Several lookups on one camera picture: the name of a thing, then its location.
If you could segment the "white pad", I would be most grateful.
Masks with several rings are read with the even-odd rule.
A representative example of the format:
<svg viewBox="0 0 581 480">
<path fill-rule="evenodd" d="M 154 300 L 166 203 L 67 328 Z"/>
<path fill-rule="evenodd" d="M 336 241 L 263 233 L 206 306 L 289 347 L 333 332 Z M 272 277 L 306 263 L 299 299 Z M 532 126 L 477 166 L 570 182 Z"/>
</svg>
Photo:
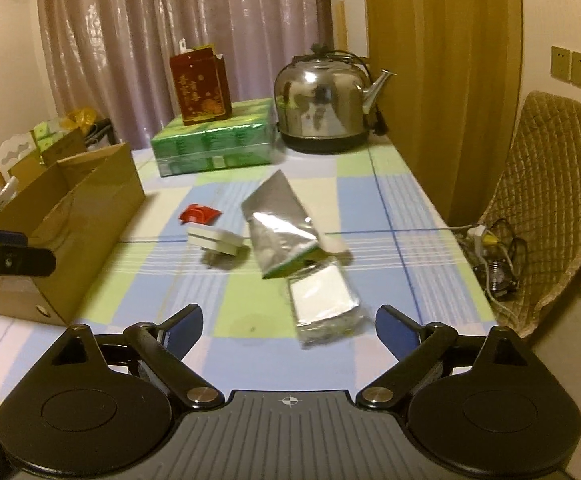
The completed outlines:
<svg viewBox="0 0 581 480">
<path fill-rule="evenodd" d="M 287 278 L 293 322 L 300 344 L 327 344 L 359 333 L 367 320 L 359 294 L 335 257 Z"/>
</svg>

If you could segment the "white plug adapter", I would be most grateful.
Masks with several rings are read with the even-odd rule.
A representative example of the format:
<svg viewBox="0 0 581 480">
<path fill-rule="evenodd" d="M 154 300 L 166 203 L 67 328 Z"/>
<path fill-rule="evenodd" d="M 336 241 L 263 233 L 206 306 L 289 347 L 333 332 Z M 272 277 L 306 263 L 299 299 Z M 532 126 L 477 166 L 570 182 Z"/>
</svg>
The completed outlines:
<svg viewBox="0 0 581 480">
<path fill-rule="evenodd" d="M 187 240 L 202 251 L 202 261 L 207 266 L 224 266 L 248 255 L 245 239 L 232 231 L 216 226 L 191 223 Z"/>
</svg>

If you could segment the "silver foil pouch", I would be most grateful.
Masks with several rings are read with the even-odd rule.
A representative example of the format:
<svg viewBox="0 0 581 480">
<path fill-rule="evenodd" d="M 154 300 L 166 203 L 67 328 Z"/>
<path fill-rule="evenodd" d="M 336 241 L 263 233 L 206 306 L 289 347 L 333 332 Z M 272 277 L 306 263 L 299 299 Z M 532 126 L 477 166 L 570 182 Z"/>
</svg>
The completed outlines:
<svg viewBox="0 0 581 480">
<path fill-rule="evenodd" d="M 263 278 L 295 272 L 319 250 L 313 220 L 282 170 L 262 182 L 240 209 Z"/>
</svg>

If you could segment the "brown cardboard box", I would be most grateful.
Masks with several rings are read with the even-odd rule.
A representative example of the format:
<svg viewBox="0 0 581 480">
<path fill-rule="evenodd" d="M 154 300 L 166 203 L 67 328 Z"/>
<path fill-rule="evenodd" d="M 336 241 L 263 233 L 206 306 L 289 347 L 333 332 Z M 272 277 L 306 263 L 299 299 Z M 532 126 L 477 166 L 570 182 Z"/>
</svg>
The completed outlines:
<svg viewBox="0 0 581 480">
<path fill-rule="evenodd" d="M 0 278 L 0 315 L 68 325 L 119 236 L 145 200 L 128 144 L 64 158 L 0 211 L 0 230 L 50 250 L 47 278 Z"/>
</svg>

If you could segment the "white scalloped card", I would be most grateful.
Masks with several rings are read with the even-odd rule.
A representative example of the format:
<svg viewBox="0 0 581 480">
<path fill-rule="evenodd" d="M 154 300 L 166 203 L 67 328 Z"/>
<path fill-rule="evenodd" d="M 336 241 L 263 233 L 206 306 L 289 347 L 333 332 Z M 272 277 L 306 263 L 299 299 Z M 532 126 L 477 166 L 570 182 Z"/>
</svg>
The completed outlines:
<svg viewBox="0 0 581 480">
<path fill-rule="evenodd" d="M 18 133 L 0 145 L 0 186 L 6 185 L 10 170 L 27 156 L 39 156 L 36 140 L 31 131 Z"/>
</svg>

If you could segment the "green boxes in background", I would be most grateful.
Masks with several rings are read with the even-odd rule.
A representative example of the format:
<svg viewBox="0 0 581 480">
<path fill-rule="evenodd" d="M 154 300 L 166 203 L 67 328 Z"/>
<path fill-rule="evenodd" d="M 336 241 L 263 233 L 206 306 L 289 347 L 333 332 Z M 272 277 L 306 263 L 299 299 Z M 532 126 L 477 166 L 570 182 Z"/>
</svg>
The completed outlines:
<svg viewBox="0 0 581 480">
<path fill-rule="evenodd" d="M 74 128 L 76 128 L 76 124 L 68 117 L 55 117 L 35 125 L 31 134 L 36 148 L 40 153 L 43 153 Z"/>
</svg>

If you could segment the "white plastic spoon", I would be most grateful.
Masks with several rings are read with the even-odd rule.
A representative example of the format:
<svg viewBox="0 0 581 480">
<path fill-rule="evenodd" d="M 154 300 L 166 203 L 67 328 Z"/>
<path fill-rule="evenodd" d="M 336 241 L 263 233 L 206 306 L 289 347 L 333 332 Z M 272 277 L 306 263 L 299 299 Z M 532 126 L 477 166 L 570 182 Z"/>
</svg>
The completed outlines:
<svg viewBox="0 0 581 480">
<path fill-rule="evenodd" d="M 349 251 L 347 243 L 341 237 L 325 233 L 319 236 L 319 246 L 330 255 L 341 255 Z"/>
</svg>

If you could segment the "red snack packet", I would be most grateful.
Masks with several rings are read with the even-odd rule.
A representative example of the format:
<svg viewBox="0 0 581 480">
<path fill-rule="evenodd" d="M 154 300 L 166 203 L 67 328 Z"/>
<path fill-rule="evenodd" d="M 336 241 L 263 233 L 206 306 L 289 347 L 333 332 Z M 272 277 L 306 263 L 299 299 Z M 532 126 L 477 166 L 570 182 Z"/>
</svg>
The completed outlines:
<svg viewBox="0 0 581 480">
<path fill-rule="evenodd" d="M 181 224 L 198 223 L 203 226 L 212 226 L 222 212 L 209 206 L 189 204 L 179 215 Z"/>
</svg>

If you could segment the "checked tablecloth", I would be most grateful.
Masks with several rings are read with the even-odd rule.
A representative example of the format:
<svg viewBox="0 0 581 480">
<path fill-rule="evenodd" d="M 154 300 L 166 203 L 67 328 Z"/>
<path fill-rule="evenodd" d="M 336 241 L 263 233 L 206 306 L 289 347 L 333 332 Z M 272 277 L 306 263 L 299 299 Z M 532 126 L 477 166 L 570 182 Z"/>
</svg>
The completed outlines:
<svg viewBox="0 0 581 480">
<path fill-rule="evenodd" d="M 482 335 L 494 323 L 473 270 L 401 155 L 388 142 L 342 155 L 286 151 L 270 166 L 164 178 L 151 151 L 134 154 L 145 202 L 86 293 L 80 320 L 95 333 L 161 322 L 187 304 L 204 314 L 202 338 L 186 364 L 224 392 L 359 390 L 391 367 L 373 318 L 390 304 L 420 323 L 440 321 Z M 188 243 L 179 215 L 189 204 L 220 210 L 220 229 L 246 234 L 240 206 L 282 170 L 319 234 L 349 251 L 319 248 L 345 267 L 367 320 L 359 333 L 304 347 L 297 336 L 287 278 L 263 278 L 248 255 L 207 266 Z"/>
</svg>

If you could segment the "yellow plastic bag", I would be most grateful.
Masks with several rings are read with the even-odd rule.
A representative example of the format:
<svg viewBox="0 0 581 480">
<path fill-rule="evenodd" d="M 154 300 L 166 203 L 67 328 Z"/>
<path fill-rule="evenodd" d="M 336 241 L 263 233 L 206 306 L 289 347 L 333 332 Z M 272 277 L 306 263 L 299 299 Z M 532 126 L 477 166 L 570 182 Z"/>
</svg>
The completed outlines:
<svg viewBox="0 0 581 480">
<path fill-rule="evenodd" d="M 87 136 L 98 120 L 97 111 L 86 106 L 70 110 L 60 121 L 60 125 L 67 130 L 79 129 Z"/>
</svg>

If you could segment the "green tissue multipack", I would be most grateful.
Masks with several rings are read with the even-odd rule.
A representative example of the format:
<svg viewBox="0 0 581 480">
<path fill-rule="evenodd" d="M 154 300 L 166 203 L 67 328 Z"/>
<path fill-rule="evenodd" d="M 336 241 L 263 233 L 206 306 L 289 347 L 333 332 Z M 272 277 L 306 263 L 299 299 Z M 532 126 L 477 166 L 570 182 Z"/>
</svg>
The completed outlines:
<svg viewBox="0 0 581 480">
<path fill-rule="evenodd" d="M 272 162 L 274 104 L 270 98 L 233 104 L 231 117 L 184 125 L 178 116 L 152 139 L 162 177 Z"/>
</svg>

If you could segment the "pink curtain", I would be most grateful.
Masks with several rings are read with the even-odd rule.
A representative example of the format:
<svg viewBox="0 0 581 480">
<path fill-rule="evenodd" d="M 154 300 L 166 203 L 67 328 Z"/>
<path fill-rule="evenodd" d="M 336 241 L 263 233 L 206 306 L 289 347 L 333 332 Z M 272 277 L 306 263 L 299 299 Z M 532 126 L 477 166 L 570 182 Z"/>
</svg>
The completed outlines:
<svg viewBox="0 0 581 480">
<path fill-rule="evenodd" d="M 235 101 L 268 98 L 278 72 L 333 39 L 330 0 L 36 0 L 56 108 L 92 107 L 133 148 L 179 114 L 170 58 L 212 46 Z"/>
</svg>

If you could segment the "stainless steel electric kettle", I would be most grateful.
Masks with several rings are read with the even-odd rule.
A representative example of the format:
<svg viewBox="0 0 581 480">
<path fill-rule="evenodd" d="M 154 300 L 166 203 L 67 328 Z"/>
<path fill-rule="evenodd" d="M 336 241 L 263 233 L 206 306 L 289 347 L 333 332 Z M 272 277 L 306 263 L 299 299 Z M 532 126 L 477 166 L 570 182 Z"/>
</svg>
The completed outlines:
<svg viewBox="0 0 581 480">
<path fill-rule="evenodd" d="M 388 132 L 377 100 L 393 73 L 371 76 L 359 55 L 313 44 L 276 76 L 277 130 L 287 148 L 333 154 L 364 145 Z"/>
</svg>

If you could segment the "golden brown curtain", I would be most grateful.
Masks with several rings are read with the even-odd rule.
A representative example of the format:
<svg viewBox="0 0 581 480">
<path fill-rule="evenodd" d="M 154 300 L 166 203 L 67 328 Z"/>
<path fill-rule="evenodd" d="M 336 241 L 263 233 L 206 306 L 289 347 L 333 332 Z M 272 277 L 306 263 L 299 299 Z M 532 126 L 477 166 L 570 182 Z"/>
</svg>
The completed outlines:
<svg viewBox="0 0 581 480">
<path fill-rule="evenodd" d="M 365 0 L 369 60 L 393 75 L 388 136 L 451 226 L 477 221 L 515 128 L 522 0 Z"/>
</svg>

